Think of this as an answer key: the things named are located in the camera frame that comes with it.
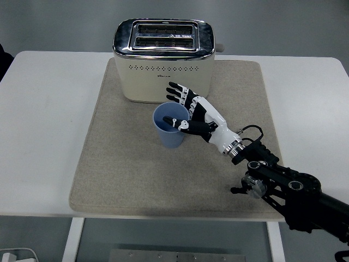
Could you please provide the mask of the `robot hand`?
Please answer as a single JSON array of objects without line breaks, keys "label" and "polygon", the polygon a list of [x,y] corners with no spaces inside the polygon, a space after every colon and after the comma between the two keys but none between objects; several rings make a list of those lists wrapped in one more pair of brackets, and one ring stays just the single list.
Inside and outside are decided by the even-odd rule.
[{"label": "robot hand", "polygon": [[240,136],[228,128],[226,120],[206,98],[174,82],[169,82],[166,91],[167,99],[184,106],[189,113],[188,120],[163,117],[167,124],[183,133],[202,137],[204,141],[214,144],[222,154],[235,157],[245,148]]}]

